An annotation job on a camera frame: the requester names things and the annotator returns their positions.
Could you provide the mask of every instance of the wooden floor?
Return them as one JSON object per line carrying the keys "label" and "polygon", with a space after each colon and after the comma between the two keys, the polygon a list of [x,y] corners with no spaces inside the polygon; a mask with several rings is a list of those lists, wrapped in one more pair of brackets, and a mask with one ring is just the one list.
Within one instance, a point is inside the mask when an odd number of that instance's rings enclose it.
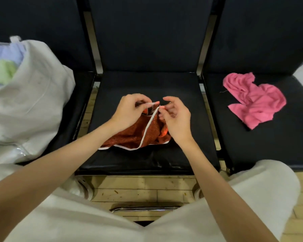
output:
{"label": "wooden floor", "polygon": [[[92,116],[97,89],[93,89],[78,137],[88,132]],[[217,139],[210,108],[205,97],[206,108],[210,115],[217,149],[220,144]],[[223,160],[220,161],[220,174],[227,177]],[[294,207],[282,242],[303,242],[303,172],[297,173],[301,182],[301,195],[298,204]],[[197,187],[194,176],[94,176],[89,177],[94,188],[95,196],[92,202],[109,210],[121,206],[152,206],[152,205],[185,205],[194,202],[193,190]],[[117,212],[131,221],[156,220],[167,212]]]}

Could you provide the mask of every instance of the black cushion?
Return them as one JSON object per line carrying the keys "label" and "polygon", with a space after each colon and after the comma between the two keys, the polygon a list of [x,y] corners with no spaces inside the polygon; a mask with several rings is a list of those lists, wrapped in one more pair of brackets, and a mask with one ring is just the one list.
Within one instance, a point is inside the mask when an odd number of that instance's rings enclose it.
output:
{"label": "black cushion", "polygon": [[292,74],[303,62],[303,0],[226,0],[210,73]]}
{"label": "black cushion", "polygon": [[89,2],[104,71],[196,71],[212,0]]}
{"label": "black cushion", "polygon": [[70,100],[63,108],[63,116],[56,136],[42,154],[57,150],[77,138],[81,121],[94,83],[93,72],[75,72],[75,88]]}
{"label": "black cushion", "polygon": [[255,84],[269,83],[278,87],[287,100],[272,121],[249,130],[228,105],[238,103],[222,85],[226,74],[205,77],[208,99],[225,161],[233,172],[250,169],[262,159],[279,160],[303,170],[303,86],[293,76],[255,74]]}
{"label": "black cushion", "polygon": [[[89,132],[108,121],[122,96],[142,93],[152,101],[176,96],[191,112],[191,130],[203,153],[220,168],[206,107],[196,73],[105,72],[97,93]],[[98,150],[79,169],[83,175],[190,175],[192,169],[184,153],[172,139],[168,144],[128,151],[118,147]]]}
{"label": "black cushion", "polygon": [[76,0],[0,0],[0,42],[9,36],[45,42],[63,65],[95,71],[83,12]]}

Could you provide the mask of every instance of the green cloth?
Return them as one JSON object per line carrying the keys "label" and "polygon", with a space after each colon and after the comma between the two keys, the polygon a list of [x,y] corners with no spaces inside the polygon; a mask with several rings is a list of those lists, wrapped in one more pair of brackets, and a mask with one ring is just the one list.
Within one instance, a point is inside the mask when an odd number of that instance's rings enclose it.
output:
{"label": "green cloth", "polygon": [[7,85],[17,71],[13,61],[0,59],[0,84]]}

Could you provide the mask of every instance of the pink fabric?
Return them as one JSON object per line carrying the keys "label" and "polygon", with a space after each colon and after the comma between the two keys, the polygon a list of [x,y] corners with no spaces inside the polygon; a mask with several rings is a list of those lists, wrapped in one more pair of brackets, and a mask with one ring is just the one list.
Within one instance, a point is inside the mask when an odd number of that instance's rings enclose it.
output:
{"label": "pink fabric", "polygon": [[273,119],[275,112],[286,105],[286,98],[275,86],[253,84],[253,73],[231,73],[223,79],[223,86],[240,102],[229,109],[251,130],[259,123]]}

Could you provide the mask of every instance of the chair backrest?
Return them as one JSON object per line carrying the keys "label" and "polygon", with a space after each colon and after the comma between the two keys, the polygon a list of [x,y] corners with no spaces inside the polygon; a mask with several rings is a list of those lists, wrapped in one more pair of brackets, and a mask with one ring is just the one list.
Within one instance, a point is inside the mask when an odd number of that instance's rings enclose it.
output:
{"label": "chair backrest", "polygon": [[226,0],[208,73],[292,74],[303,62],[303,0]]}
{"label": "chair backrest", "polygon": [[196,72],[213,0],[89,0],[104,70]]}
{"label": "chair backrest", "polygon": [[71,69],[96,71],[82,14],[76,0],[0,0],[0,42],[39,40]]}

